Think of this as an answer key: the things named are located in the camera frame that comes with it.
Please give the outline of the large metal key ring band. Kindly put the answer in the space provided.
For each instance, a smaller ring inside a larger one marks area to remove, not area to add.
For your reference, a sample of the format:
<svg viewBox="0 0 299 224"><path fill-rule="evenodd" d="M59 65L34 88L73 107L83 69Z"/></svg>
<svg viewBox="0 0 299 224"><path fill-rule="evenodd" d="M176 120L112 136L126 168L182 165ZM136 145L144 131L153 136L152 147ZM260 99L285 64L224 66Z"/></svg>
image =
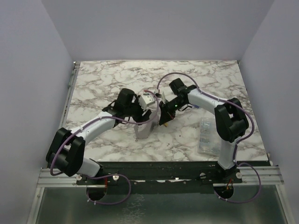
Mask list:
<svg viewBox="0 0 299 224"><path fill-rule="evenodd" d="M149 118L153 118L153 120L149 123L143 124L143 125L135 125L134 126L134 132L135 132L135 140L144 140L147 139L152 132L157 128L159 124L160 119L160 112L157 113L157 115L154 117L154 113L152 113Z"/></svg>

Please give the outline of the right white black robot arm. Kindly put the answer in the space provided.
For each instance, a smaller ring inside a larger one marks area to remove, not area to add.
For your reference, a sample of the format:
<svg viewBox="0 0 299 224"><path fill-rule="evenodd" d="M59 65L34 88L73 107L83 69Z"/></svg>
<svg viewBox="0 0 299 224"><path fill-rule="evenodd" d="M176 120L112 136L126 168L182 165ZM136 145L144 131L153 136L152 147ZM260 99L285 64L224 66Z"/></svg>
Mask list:
<svg viewBox="0 0 299 224"><path fill-rule="evenodd" d="M170 101L160 101L159 125L173 120L176 111L186 105L195 105L212 113L215 117L217 133L221 138L218 158L220 168L215 170L214 176L217 181L226 182L232 175L230 169L235 166L236 144L249 128L249 122L240 101L237 98L227 100L209 95L200 91L195 84L186 86L179 78L172 81L169 86L176 97Z"/></svg>

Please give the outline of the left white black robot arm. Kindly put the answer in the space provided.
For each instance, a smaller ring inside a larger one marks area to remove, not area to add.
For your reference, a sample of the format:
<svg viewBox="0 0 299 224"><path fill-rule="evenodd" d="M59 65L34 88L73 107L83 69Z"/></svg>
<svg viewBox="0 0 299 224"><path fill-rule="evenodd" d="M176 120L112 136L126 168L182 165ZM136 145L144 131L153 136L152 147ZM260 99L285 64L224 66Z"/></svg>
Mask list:
<svg viewBox="0 0 299 224"><path fill-rule="evenodd" d="M84 156L85 147L118 124L142 125L148 122L152 112L141 105L141 99L142 97L136 95L134 91L124 88L117 99L104 107L92 120L71 130L60 128L46 155L50 174L52 176L79 174L87 176L93 184L100 183L103 180L101 165Z"/></svg>

